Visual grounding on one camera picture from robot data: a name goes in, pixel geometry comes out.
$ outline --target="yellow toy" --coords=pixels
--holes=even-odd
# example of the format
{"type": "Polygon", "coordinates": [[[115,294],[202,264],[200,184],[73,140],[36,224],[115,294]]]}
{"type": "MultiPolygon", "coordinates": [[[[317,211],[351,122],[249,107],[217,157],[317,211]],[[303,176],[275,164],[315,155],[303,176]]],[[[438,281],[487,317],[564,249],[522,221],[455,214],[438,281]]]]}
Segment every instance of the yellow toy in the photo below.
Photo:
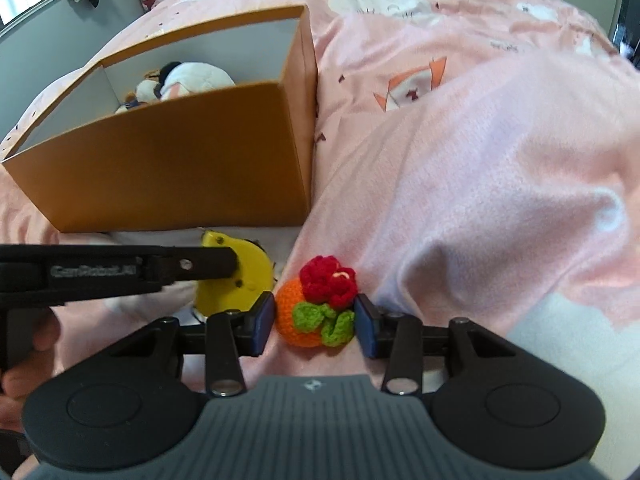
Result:
{"type": "Polygon", "coordinates": [[[273,290],[273,263],[256,244],[207,231],[202,245],[231,247],[238,255],[238,270],[231,278],[198,282],[195,306],[203,316],[230,309],[245,312],[265,290],[273,290]]]}

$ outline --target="pink bedding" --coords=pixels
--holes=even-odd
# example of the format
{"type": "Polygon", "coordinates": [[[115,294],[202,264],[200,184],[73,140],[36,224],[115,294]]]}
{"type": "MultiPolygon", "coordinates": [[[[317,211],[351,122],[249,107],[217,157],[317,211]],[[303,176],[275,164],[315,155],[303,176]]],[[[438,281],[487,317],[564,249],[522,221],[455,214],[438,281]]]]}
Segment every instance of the pink bedding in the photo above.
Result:
{"type": "MultiPolygon", "coordinates": [[[[315,204],[283,279],[316,254],[377,303],[469,316],[581,378],[607,407],[594,462],[640,461],[640,77],[592,18],[559,0],[165,0],[97,55],[233,12],[305,2],[319,67],[315,204]]],[[[47,88],[24,129],[80,69],[47,88]]],[[[0,171],[3,242],[60,235],[0,171]]],[[[191,285],[60,311],[63,364],[176,312],[191,285]]],[[[379,380],[274,334],[262,374],[379,380]]],[[[187,380],[194,386],[194,377],[187,380]]]]}

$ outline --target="brown box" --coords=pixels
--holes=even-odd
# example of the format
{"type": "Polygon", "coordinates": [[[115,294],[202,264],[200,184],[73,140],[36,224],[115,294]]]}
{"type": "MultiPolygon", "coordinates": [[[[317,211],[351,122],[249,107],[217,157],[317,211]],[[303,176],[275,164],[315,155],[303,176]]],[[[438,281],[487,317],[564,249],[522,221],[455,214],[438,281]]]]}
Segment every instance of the brown box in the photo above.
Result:
{"type": "Polygon", "coordinates": [[[62,232],[300,225],[317,77],[305,6],[199,23],[99,61],[2,142],[2,163],[62,232]],[[174,60],[219,66],[236,86],[114,115],[174,60]]]}

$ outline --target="orange box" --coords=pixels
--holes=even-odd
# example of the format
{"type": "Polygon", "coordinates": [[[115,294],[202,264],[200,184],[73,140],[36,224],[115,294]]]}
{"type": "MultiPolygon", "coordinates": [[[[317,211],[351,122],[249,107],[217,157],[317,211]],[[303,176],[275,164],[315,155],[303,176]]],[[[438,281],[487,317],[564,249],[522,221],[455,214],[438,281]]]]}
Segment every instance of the orange box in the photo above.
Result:
{"type": "Polygon", "coordinates": [[[97,62],[2,163],[62,232],[300,225],[317,79],[305,6],[199,23],[97,62]],[[219,66],[236,86],[114,115],[174,60],[219,66]]]}

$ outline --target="metal screw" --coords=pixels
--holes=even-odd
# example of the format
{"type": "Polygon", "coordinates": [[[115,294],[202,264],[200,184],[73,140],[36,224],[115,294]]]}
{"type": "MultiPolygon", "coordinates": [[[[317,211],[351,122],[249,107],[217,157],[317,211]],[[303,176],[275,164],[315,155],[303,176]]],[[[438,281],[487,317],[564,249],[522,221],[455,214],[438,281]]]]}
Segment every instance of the metal screw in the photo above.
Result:
{"type": "Polygon", "coordinates": [[[396,377],[386,384],[386,389],[394,395],[411,395],[418,387],[418,383],[408,377],[396,377]]]}
{"type": "Polygon", "coordinates": [[[233,397],[242,391],[242,384],[233,379],[220,379],[211,383],[211,393],[218,397],[233,397]]]}

